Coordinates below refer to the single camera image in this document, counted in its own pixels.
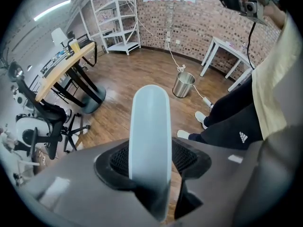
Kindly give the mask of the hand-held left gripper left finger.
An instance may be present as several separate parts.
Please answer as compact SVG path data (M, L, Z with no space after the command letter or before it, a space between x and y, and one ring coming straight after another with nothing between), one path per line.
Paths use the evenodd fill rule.
M128 175L128 141L72 152L29 182L30 208L54 227L156 227Z

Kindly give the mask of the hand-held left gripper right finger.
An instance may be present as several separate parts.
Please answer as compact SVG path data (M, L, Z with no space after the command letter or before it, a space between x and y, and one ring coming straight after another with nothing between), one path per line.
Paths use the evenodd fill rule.
M181 175L172 227L280 226L294 209L297 126L252 143L246 151L173 138L172 159Z

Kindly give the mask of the metal trash bin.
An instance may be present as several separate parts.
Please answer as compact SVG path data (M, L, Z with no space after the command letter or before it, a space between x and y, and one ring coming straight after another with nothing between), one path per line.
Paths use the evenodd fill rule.
M172 93L178 98L185 98L195 81L196 79L191 73L185 71L178 73Z

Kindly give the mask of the person's right white shoe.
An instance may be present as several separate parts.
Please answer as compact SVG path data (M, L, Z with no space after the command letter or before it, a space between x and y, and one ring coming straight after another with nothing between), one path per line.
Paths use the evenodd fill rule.
M198 122L202 124L203 129L207 129L208 127L205 125L205 119L207 118L206 115L204 115L200 111L195 112L195 118L197 119Z

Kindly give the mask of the person's black trousers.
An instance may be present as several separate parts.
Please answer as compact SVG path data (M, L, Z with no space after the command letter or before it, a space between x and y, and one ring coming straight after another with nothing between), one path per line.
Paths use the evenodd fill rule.
M240 150L247 150L251 143L263 140L253 102L252 77L220 98L203 124L206 129L191 133L189 140Z

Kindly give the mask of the white round robot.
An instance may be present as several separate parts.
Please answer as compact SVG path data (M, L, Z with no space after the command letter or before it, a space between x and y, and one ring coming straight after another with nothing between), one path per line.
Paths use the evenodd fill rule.
M13 95L14 100L17 102L17 104L22 108L25 109L27 103L28 103L28 98L23 94L18 91L16 91Z
M16 116L17 139L27 147L31 146L35 128L37 128L38 136L50 136L53 131L52 125L47 124L43 118L35 118L26 114L18 114Z

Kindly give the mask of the round wooden table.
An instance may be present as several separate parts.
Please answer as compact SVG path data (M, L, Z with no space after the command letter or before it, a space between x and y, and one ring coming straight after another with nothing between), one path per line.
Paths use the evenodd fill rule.
M79 65L80 59L95 48L95 43L91 42L84 46L79 52L74 53L74 55L72 55L70 58L55 66L55 68L52 69L48 76L43 80L42 86L36 95L36 101L41 102L54 87L68 100L81 107L85 114L95 112L105 100L106 90L102 86L97 87ZM67 92L66 89L58 84L59 79L64 74L70 76L70 78L79 86L79 88L86 93L81 100L75 98L73 95Z

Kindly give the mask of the white rectangular table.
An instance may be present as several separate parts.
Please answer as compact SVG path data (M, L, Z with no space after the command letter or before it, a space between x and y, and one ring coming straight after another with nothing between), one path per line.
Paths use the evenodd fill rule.
M237 58L236 63L226 74L226 76L225 76L226 79L235 71L235 69L238 67L238 65L241 62L247 67L245 69L245 71L240 75L240 77L228 88L228 92L231 92L255 69L255 65L252 62L250 62L248 57L245 56L242 52L231 47L228 42L224 42L223 40L221 40L217 37L213 37L211 40L210 46L205 54L205 57L201 63L201 65L203 66L203 69L200 73L201 77L204 76L206 70L212 63L212 61L217 53L217 50L219 48L224 49L225 51L231 53L232 55L234 55Z

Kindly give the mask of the person in yellow shirt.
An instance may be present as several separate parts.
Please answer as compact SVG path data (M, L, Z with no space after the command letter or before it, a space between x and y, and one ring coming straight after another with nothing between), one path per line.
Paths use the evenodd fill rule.
M301 34L287 14L276 44L252 73L253 102L263 139L287 126L273 90L298 59L302 45Z

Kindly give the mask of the white metal shelf rack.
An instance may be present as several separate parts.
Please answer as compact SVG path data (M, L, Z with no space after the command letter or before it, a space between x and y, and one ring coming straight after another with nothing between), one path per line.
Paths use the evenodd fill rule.
M136 0L90 0L106 53L129 55L141 47Z

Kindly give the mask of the yellow cup with white lid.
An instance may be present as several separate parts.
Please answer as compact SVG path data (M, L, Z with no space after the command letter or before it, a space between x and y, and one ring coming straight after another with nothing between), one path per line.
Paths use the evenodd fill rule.
M73 40L69 41L69 46L74 51L74 53L78 53L80 51L80 47L79 47L77 39L73 39Z

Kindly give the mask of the white table lamp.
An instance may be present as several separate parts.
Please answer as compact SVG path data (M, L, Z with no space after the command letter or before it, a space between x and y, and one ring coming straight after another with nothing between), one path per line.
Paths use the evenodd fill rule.
M55 46L65 48L64 42L68 41L68 38L60 27L52 31L51 36Z

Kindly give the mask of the long ceiling light panel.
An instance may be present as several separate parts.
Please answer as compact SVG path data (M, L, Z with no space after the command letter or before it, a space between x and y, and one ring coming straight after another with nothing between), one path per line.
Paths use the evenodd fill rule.
M41 12L40 14L38 14L36 17L33 18L33 20L34 20L34 21L37 21L37 20L39 20L40 18L42 18L42 17L44 17L45 15L47 15L48 13L50 13L50 12L52 12L52 11L54 11L54 10L56 10L56 9L58 9L58 8L60 8L60 7L62 7L62 6L68 5L68 4L70 4L70 3L71 3L71 0L66 0L66 1L64 1L64 2L61 2L61 3L57 4L57 5L54 5L54 6L50 7L50 8L48 8L47 10Z

